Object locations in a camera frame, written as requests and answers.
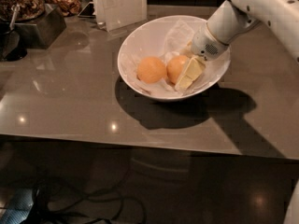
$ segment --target countertop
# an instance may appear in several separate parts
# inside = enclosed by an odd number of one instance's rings
[[[148,13],[206,19],[214,10],[149,6]],[[110,35],[94,20],[65,21],[48,49],[0,63],[0,134],[299,159],[299,67],[265,25],[233,42],[216,86],[159,103],[120,78],[118,52],[131,30]]]

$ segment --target bowl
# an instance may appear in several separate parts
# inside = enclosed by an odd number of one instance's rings
[[[213,86],[230,65],[230,48],[216,60],[207,62],[204,73],[184,93],[175,91],[166,82],[145,84],[136,76],[138,61],[156,56],[166,63],[165,59],[169,60],[186,47],[202,23],[206,20],[177,15],[149,21],[135,29],[122,43],[118,55],[118,69],[123,81],[135,92],[161,102],[183,100]]]

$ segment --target white bowl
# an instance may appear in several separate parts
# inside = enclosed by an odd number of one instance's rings
[[[137,79],[135,73],[137,62],[134,62],[132,59],[136,61],[146,56],[163,56],[165,53],[165,40],[169,37],[167,36],[168,32],[178,24],[178,21],[183,21],[192,33],[197,31],[200,22],[206,22],[203,19],[192,16],[163,17],[138,27],[122,43],[118,55],[119,72],[124,82],[134,91],[162,102],[179,101],[205,91],[218,82],[225,74],[230,65],[230,49],[227,49],[217,60],[207,64],[204,73],[192,84],[190,91],[184,94],[177,91],[166,91],[165,87],[161,85],[155,85],[154,87],[158,92],[148,92],[138,85],[141,81]]]

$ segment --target nuts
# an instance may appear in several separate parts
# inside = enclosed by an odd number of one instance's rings
[[[12,6],[19,4],[20,11],[17,21],[30,20],[45,11],[44,0],[0,0],[0,17],[5,21],[12,18]]]
[[[46,2],[57,4],[65,17],[76,15],[80,11],[80,0],[46,0]]]

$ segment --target glossy black surface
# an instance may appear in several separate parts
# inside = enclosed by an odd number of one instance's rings
[[[26,188],[38,191],[43,217],[65,223],[278,224],[299,176],[299,161],[5,139],[1,215],[14,193]]]

